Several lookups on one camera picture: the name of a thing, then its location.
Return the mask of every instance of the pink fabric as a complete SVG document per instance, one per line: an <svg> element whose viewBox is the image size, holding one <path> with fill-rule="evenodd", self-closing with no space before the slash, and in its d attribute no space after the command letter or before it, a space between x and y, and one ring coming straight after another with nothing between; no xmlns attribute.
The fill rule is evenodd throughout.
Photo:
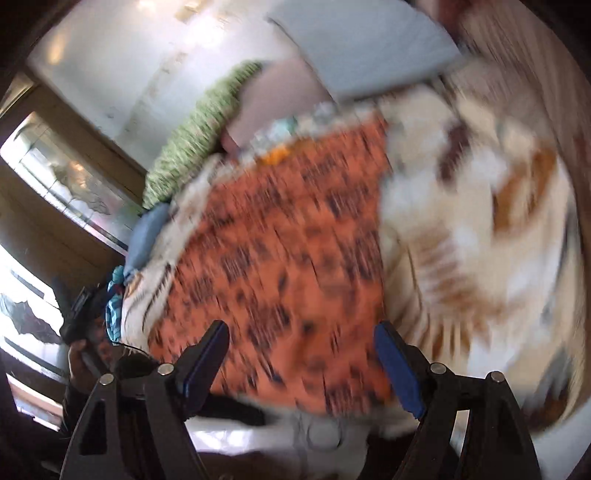
<svg viewBox="0 0 591 480"><path fill-rule="evenodd" d="M241 91L241 110L222 136L222 146L234 153L261 128L293 115L312 111L331 97L301 57L278 61L248 82Z"/></svg>

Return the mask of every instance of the black clamp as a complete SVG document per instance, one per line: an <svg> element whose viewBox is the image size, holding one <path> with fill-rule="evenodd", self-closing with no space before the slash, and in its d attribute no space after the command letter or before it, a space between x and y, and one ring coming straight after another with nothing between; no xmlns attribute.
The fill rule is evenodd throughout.
<svg viewBox="0 0 591 480"><path fill-rule="evenodd" d="M229 339L227 325L216 320L174 365L126 380L102 375L76 426L60 478L207 479L184 421L203 406Z"/></svg>
<svg viewBox="0 0 591 480"><path fill-rule="evenodd" d="M455 478L541 480L523 415L501 372L463 377L430 364L388 322L376 327L374 342L403 408L420 421L396 480L439 477L459 410L470 414Z"/></svg>
<svg viewBox="0 0 591 480"><path fill-rule="evenodd" d="M104 295L98 295L101 292L100 286L91 290L83 288L72 305L69 305L63 285L55 284L54 291L64 319L60 328L62 340L66 345L71 345L77 340L87 340L86 347L82 351L82 360L95 377L108 373L108 367L89 338L93 321L104 310L104 302L106 302Z"/></svg>

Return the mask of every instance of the blue fabric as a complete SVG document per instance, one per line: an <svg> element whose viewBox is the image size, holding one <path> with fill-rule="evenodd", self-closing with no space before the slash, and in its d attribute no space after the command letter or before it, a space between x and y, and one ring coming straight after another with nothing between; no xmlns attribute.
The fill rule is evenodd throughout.
<svg viewBox="0 0 591 480"><path fill-rule="evenodd" d="M421 397L418 379L383 325L377 325L374 329L374 345L400 404L420 420L427 407Z"/></svg>
<svg viewBox="0 0 591 480"><path fill-rule="evenodd" d="M436 77L460 51L402 0L285 0L267 14L337 102Z"/></svg>
<svg viewBox="0 0 591 480"><path fill-rule="evenodd" d="M107 302L105 308L107 335L109 335L113 343L121 341L121 308L125 292L123 280L123 266L120 265L113 270L112 280L107 286L107 292L111 299Z"/></svg>
<svg viewBox="0 0 591 480"><path fill-rule="evenodd" d="M129 240L127 257L125 257L123 271L125 278L133 275L134 271L141 270L148 263L156 237L168 221L169 208L170 204L168 203L158 203L150 211L143 214L142 218L135 224Z"/></svg>

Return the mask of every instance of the blue clamp pad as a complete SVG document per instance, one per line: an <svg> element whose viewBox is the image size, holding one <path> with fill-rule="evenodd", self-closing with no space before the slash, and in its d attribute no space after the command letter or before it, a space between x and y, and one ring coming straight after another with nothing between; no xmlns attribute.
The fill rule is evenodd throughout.
<svg viewBox="0 0 591 480"><path fill-rule="evenodd" d="M228 326L221 320L214 320L201 341L186 348L175 364L177 392L184 398L187 418L201 410L229 345Z"/></svg>
<svg viewBox="0 0 591 480"><path fill-rule="evenodd" d="M427 407L421 396L419 380L405 355L381 323L374 329L374 345L379 361L386 370L402 407L420 420L427 411Z"/></svg>

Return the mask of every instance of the metal rivet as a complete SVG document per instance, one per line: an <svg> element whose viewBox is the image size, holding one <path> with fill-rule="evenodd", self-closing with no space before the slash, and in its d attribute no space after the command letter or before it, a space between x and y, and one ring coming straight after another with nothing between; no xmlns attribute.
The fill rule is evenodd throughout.
<svg viewBox="0 0 591 480"><path fill-rule="evenodd" d="M431 372L436 375L443 375L447 372L447 367L439 362L435 362L434 364L431 364Z"/></svg>
<svg viewBox="0 0 591 480"><path fill-rule="evenodd" d="M173 364L162 364L158 367L158 373L160 375L170 375L174 371Z"/></svg>
<svg viewBox="0 0 591 480"><path fill-rule="evenodd" d="M109 385L109 384L113 383L114 379L115 379L115 377L113 376L113 374L104 374L103 376L101 376L99 378L99 383L101 385Z"/></svg>
<svg viewBox="0 0 591 480"><path fill-rule="evenodd" d="M501 383L505 381L505 376L503 375L502 372L491 372L491 378L497 382L497 383Z"/></svg>

